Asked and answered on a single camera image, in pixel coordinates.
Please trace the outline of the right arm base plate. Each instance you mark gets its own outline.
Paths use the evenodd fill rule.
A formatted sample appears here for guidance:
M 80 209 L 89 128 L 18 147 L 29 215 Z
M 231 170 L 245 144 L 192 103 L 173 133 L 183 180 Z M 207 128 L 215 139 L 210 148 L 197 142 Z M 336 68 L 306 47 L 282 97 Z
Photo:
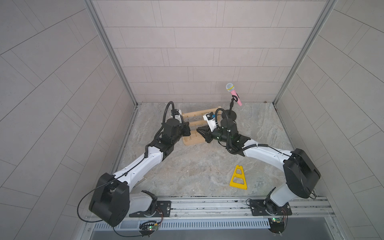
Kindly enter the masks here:
M 253 216 L 291 216 L 292 210 L 289 203 L 279 207 L 274 202 L 268 200 L 246 200 L 247 206 L 250 207 Z

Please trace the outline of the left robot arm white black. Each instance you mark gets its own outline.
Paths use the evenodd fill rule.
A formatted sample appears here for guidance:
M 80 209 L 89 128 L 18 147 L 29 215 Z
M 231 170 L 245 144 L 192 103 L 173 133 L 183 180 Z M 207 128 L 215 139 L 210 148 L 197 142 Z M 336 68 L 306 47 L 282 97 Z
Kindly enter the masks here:
M 114 174 L 103 174 L 96 187 L 90 191 L 92 199 L 89 210 L 111 227 L 116 227 L 130 214 L 143 212 L 152 216 L 156 213 L 158 198 L 149 191 L 132 194 L 133 187 L 156 165 L 160 164 L 174 150 L 175 144 L 191 134 L 189 123 L 168 102 L 171 118 L 163 115 L 161 128 L 154 139 L 145 146 L 145 152 L 130 165 Z

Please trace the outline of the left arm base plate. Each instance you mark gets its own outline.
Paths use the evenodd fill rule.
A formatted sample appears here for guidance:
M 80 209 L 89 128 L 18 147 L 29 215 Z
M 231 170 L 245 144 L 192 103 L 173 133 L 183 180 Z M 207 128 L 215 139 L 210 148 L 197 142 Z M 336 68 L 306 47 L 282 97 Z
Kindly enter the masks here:
M 159 218 L 159 217 L 169 217 L 171 212 L 171 201 L 157 201 L 155 211 L 150 212 L 136 212 L 129 214 L 130 218 Z

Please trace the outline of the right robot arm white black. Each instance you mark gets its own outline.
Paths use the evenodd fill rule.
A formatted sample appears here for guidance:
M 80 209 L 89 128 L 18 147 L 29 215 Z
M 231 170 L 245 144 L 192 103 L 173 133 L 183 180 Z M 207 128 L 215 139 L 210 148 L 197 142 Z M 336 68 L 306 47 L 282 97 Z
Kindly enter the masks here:
M 297 197 L 308 199 L 311 196 L 321 173 L 304 150 L 278 150 L 239 134 L 236 122 L 222 108 L 205 114 L 203 119 L 208 124 L 197 128 L 197 132 L 207 143 L 213 140 L 224 143 L 232 155 L 254 158 L 284 172 L 286 182 L 272 189 L 265 200 L 257 204 L 258 208 L 274 216 L 289 201 Z

